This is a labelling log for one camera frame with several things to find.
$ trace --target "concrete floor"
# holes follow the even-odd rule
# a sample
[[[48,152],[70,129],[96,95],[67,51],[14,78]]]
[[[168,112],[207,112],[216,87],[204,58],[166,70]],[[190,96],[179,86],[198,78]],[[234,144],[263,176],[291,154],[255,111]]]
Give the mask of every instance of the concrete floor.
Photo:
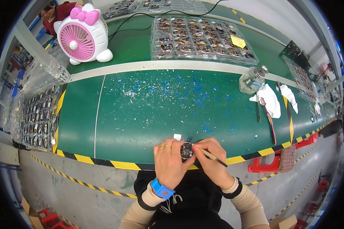
[[[321,174],[333,171],[335,162],[338,161],[336,135],[325,140],[320,137],[318,141],[321,143],[296,163],[292,171],[277,174],[249,187],[261,200],[268,219],[285,208],[307,186],[322,164]],[[315,144],[297,150],[296,158],[305,154]],[[137,176],[135,170],[87,164],[53,153],[34,151],[31,153],[54,169],[80,181],[108,190],[135,194],[133,190],[133,182]],[[261,163],[270,164],[273,158],[273,154],[267,155],[261,159]],[[243,184],[270,174],[249,173],[247,166],[250,163],[252,160],[229,165],[228,171],[239,177]],[[20,167],[22,172],[18,173],[18,178],[21,182],[23,196],[29,204],[36,210],[44,208],[43,204],[39,206],[35,196],[37,194],[62,217],[82,229],[118,228],[124,213],[135,200],[104,193],[73,182],[44,167],[29,156],[27,151],[22,151],[20,154]],[[302,216],[301,213],[307,207],[308,201],[314,200],[318,176],[319,174],[298,200],[279,217],[288,217],[292,214],[296,214],[297,217]],[[235,229],[241,228],[239,214],[229,200],[222,200],[219,214]]]

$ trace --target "glass jar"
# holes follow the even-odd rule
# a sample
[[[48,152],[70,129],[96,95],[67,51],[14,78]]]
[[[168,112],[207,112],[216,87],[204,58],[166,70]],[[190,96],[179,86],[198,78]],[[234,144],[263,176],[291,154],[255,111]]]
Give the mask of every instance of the glass jar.
[[[265,83],[265,74],[269,73],[266,66],[250,67],[239,78],[239,90],[245,94],[254,94]]]

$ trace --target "pink fan grille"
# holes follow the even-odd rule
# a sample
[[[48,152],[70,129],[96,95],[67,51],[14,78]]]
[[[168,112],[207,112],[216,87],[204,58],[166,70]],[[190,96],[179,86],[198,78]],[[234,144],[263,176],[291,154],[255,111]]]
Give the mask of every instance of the pink fan grille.
[[[77,49],[70,48],[70,42],[78,44]],[[60,31],[60,43],[64,51],[77,60],[88,60],[94,55],[95,44],[92,35],[82,25],[69,23]]]

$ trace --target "blue wrist strap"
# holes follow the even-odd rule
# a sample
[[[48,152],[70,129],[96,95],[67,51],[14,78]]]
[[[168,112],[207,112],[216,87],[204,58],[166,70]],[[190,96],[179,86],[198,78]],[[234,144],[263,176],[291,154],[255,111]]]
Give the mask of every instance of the blue wrist strap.
[[[157,196],[166,200],[169,199],[175,193],[174,190],[160,184],[157,178],[155,178],[152,181],[150,186],[154,189]]]

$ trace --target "fan foot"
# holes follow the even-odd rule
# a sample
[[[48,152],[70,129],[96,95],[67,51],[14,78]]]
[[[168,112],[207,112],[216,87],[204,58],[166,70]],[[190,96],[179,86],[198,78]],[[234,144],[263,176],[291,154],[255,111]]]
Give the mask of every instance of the fan foot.
[[[103,52],[99,53],[96,57],[97,61],[99,62],[107,62],[113,58],[113,54],[109,49],[104,50]]]
[[[80,62],[80,61],[77,61],[77,60],[74,60],[74,59],[72,59],[72,58],[70,58],[70,63],[71,63],[72,65],[78,65],[78,64],[80,64],[81,62]]]

